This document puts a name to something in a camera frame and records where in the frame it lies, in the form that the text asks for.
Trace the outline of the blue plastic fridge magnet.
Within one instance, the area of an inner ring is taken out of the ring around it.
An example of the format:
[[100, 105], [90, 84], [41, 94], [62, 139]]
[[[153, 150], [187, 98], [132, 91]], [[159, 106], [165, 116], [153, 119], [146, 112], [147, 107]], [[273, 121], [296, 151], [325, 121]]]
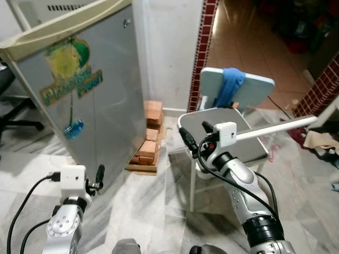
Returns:
[[83, 121], [77, 120], [65, 126], [63, 134], [67, 140], [72, 140], [76, 138], [78, 135], [80, 135], [80, 133], [82, 133], [83, 128], [84, 128]]

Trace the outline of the silver fridge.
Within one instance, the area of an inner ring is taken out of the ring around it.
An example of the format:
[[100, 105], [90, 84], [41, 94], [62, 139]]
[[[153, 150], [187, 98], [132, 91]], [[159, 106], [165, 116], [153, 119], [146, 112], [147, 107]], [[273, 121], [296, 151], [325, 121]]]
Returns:
[[[45, 106], [39, 92], [53, 83], [53, 77], [44, 54], [69, 37], [87, 41], [89, 63], [93, 70], [102, 70], [103, 83], [82, 98], [72, 92]], [[94, 179], [99, 165], [105, 166], [103, 189], [109, 189], [146, 134], [132, 0], [97, 0], [0, 41], [0, 58], [71, 157], [86, 167], [86, 177]], [[84, 123], [82, 133], [67, 140], [63, 130], [77, 120]]]

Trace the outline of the green yellow fridge sticker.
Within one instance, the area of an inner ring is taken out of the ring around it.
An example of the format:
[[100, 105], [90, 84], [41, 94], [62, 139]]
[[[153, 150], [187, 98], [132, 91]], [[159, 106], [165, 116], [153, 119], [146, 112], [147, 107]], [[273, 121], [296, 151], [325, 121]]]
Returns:
[[78, 37], [53, 44], [46, 51], [44, 57], [53, 83], [39, 92], [45, 106], [51, 106], [72, 92], [82, 98], [103, 83], [103, 72], [92, 69], [90, 56], [89, 44]]

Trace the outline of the red brick stack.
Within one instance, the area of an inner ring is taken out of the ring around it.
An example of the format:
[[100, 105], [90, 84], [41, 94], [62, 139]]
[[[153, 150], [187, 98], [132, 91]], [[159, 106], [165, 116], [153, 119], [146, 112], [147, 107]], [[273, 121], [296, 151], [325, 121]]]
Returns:
[[163, 138], [163, 108], [162, 102], [144, 101], [146, 117], [146, 137], [139, 150], [125, 167], [128, 171], [154, 176], [160, 156], [160, 145]]

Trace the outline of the grey folding chair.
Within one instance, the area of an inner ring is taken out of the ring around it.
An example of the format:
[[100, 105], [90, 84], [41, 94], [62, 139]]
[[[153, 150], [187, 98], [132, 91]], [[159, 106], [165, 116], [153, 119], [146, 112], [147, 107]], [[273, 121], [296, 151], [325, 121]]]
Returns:
[[[178, 128], [185, 128], [189, 131], [196, 143], [201, 142], [207, 135], [202, 127], [203, 121], [208, 121], [213, 126], [224, 122], [235, 122], [237, 123], [237, 133], [251, 129], [237, 106], [233, 106], [233, 108], [213, 108], [212, 106], [222, 87], [222, 68], [205, 67], [200, 72], [200, 79], [200, 93], [203, 95], [200, 108], [198, 111], [181, 115], [177, 121]], [[251, 103], [255, 100], [262, 101], [264, 95], [269, 95], [273, 91], [274, 80], [246, 73], [242, 88], [244, 91], [237, 91], [233, 100], [244, 98], [246, 102]], [[250, 169], [252, 165], [262, 166], [268, 157], [269, 152], [264, 143], [259, 138], [250, 138], [225, 148], [217, 148], [215, 160], [211, 160], [211, 157], [208, 156], [203, 157], [203, 162], [214, 172], [259, 196], [256, 199], [226, 183], [225, 187], [233, 199], [237, 212], [247, 213], [247, 215], [254, 213], [273, 215], [271, 204], [263, 205], [263, 202], [267, 202], [269, 199], [257, 183], [254, 172]]]

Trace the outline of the blue cloth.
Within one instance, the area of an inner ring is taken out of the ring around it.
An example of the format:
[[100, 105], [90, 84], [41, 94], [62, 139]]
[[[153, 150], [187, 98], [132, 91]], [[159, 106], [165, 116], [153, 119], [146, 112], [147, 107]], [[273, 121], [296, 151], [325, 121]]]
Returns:
[[222, 87], [214, 99], [213, 108], [233, 108], [233, 97], [244, 84], [245, 78], [246, 72], [237, 68], [223, 68]]

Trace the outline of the long white bar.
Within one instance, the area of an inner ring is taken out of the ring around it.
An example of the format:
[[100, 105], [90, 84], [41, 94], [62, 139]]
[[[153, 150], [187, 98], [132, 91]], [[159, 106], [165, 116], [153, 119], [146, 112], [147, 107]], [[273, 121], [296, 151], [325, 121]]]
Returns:
[[235, 135], [235, 138], [237, 142], [240, 142], [240, 140], [258, 138], [264, 135], [269, 135], [269, 134], [280, 132], [280, 131], [288, 131], [290, 129], [303, 128], [303, 126], [308, 126], [310, 124], [313, 124], [317, 120], [318, 120], [317, 116], [307, 115], [307, 116], [283, 121], [280, 123], [265, 125], [257, 129], [249, 129], [247, 131], [238, 132], [237, 135]]

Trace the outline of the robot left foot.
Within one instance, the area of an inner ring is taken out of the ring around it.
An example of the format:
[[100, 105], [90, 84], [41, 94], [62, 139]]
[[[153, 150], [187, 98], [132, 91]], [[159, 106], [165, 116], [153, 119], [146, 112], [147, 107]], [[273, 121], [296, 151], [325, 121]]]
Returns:
[[142, 251], [134, 239], [121, 239], [114, 245], [111, 254], [142, 254]]

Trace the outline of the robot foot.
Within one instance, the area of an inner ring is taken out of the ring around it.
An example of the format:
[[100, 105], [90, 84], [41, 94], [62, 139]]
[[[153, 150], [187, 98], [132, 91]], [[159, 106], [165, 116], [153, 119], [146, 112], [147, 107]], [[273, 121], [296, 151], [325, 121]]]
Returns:
[[228, 254], [226, 251], [222, 250], [220, 247], [216, 247], [210, 244], [203, 245], [194, 245], [189, 254]]
[[114, 245], [111, 254], [142, 254], [142, 251], [134, 239], [121, 239]]

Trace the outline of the dark red cloth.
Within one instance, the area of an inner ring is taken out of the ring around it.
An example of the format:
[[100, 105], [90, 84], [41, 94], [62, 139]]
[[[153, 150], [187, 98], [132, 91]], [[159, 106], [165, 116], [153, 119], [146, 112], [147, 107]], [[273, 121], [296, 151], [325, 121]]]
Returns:
[[288, 135], [300, 146], [304, 145], [307, 131], [304, 128], [294, 128], [287, 131]]

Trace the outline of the beige cloth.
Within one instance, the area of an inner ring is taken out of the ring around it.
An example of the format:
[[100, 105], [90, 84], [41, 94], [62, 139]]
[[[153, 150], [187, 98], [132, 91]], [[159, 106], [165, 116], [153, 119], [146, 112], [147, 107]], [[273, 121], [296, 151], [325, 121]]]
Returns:
[[308, 131], [303, 147], [310, 151], [315, 151], [318, 155], [324, 155], [329, 150], [339, 148], [339, 141], [335, 140], [329, 133], [319, 133]]

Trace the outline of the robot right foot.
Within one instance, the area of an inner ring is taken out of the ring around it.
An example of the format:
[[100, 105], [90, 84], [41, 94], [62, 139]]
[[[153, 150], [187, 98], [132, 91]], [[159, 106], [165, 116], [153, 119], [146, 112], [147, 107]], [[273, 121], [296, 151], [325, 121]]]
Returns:
[[220, 247], [216, 247], [210, 244], [203, 245], [194, 245], [189, 254], [228, 254], [226, 251], [222, 250]]

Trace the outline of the black office chair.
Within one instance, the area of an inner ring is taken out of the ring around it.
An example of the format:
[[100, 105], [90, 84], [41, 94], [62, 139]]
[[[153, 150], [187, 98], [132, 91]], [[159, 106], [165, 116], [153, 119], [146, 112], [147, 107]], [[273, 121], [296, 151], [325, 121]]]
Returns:
[[[14, 73], [9, 69], [6, 63], [0, 62], [0, 95], [9, 89], [13, 82], [15, 82]], [[22, 111], [22, 109], [26, 107], [31, 109], [37, 108], [32, 99], [25, 98], [19, 104], [17, 104], [14, 109], [0, 116], [0, 140], [2, 140], [3, 131], [5, 131], [8, 126], [33, 126], [37, 131], [43, 131], [44, 125], [41, 122], [13, 120], [13, 118], [16, 117]]]

